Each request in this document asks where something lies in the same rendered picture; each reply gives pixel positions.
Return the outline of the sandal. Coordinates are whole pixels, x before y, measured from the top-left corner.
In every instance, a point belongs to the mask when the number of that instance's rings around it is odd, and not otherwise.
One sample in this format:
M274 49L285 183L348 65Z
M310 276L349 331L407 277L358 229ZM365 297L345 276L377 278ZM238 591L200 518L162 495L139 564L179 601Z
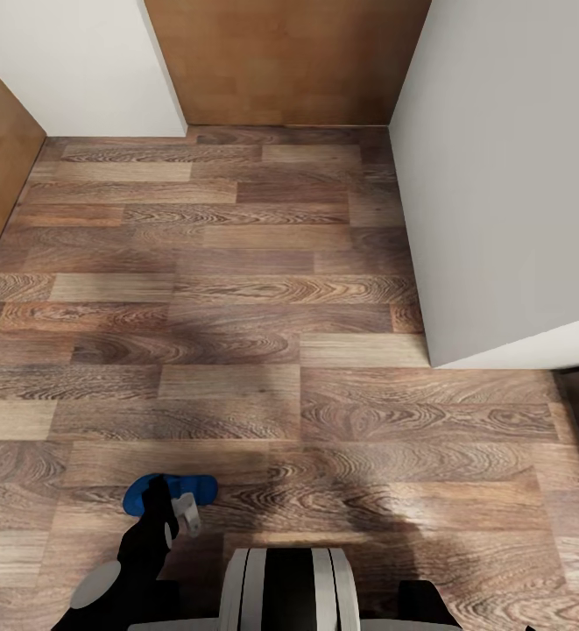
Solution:
M160 476L160 473L148 474L138 479L124 496L123 507L126 513L132 516L142 517L145 512L142 493L149 489L148 481ZM205 506L213 503L217 495L217 481L211 475L177 476L164 474L171 498L178 498L183 493L193 492L197 506Z

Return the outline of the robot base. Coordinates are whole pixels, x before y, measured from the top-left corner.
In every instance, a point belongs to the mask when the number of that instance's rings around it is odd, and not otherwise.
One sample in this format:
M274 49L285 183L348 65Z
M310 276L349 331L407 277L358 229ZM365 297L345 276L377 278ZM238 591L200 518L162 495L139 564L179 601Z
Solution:
M360 631L464 631L431 581L400 581L397 607L398 620L359 611ZM156 580L127 631L218 631L219 611L181 620L180 609L177 580Z

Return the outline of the robot trunk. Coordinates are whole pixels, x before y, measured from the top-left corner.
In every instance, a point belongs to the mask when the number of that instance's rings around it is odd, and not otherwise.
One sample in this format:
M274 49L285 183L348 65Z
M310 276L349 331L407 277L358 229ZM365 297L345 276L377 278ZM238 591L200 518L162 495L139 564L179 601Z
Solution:
M218 631L360 631L343 549L236 549L225 573Z

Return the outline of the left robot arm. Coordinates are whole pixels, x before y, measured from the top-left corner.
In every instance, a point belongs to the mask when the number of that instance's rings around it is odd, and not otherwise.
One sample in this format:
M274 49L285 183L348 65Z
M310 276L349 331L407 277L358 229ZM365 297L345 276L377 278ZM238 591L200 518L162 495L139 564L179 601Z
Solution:
M201 532L193 492L171 498L164 475L148 481L142 493L145 512L123 536L117 561L91 571L77 586L70 609L51 631L127 631L165 564L184 514L192 537Z

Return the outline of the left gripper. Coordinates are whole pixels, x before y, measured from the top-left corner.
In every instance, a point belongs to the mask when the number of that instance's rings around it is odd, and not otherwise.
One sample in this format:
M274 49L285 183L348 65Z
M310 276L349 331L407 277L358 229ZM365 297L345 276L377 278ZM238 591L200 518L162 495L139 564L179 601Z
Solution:
M156 508L164 510L169 516L173 536L176 536L180 528L177 518L174 516L171 502L173 498L171 498L167 482L164 481L164 475L160 474L160 476L150 479L148 485L150 488L142 493L142 501L145 508L144 514Z

